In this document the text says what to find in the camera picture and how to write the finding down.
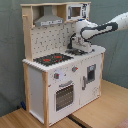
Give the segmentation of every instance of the white cabinet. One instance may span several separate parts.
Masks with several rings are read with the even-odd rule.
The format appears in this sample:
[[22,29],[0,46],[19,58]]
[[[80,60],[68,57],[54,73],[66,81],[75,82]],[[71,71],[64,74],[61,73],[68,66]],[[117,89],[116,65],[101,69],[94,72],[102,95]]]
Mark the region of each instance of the white cabinet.
[[90,3],[67,4],[66,5],[66,21],[89,19]]
[[99,97],[102,54],[82,61],[80,106],[84,106]]

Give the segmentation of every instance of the knob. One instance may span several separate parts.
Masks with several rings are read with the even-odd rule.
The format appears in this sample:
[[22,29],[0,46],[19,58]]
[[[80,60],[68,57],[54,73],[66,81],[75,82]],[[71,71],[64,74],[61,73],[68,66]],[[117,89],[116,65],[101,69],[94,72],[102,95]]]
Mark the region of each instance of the knob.
[[77,67],[73,67],[72,71],[75,72],[78,68]]
[[55,78],[55,79],[59,79],[59,74],[58,74],[58,73],[55,73],[55,74],[54,74],[54,78]]

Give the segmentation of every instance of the microwave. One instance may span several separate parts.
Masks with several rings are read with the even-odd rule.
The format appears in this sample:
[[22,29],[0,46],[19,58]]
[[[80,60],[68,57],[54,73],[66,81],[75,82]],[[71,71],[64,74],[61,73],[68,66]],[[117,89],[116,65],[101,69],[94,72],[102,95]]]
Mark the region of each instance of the microwave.
[[67,5],[67,21],[89,19],[90,3]]

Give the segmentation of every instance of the wooden table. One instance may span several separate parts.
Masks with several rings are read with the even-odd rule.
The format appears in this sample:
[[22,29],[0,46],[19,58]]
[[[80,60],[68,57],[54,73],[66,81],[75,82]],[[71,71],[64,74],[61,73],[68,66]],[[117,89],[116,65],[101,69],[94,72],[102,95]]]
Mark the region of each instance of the wooden table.
[[128,118],[128,89],[102,80],[100,98],[71,117],[87,128],[115,128]]
[[[31,114],[23,109],[14,111],[0,118],[0,128],[44,128]],[[64,118],[50,128],[81,128],[69,118]]]

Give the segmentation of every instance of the door handle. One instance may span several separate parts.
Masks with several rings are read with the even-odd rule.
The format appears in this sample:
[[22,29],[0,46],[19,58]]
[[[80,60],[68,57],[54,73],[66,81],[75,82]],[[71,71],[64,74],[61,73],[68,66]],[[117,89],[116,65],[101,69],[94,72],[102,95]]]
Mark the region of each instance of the door handle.
[[83,80],[84,80],[84,86],[82,87],[82,90],[85,90],[87,84],[87,79],[85,76],[83,76]]
[[70,80],[70,81],[68,81],[66,84],[61,84],[61,85],[59,85],[59,87],[66,87],[66,86],[70,85],[72,82],[73,82],[73,81]]
[[68,10],[69,10],[69,12],[70,12],[70,13],[69,13],[70,15],[68,16],[68,19],[71,19],[71,16],[72,16],[72,7],[69,6],[69,7],[68,7]]

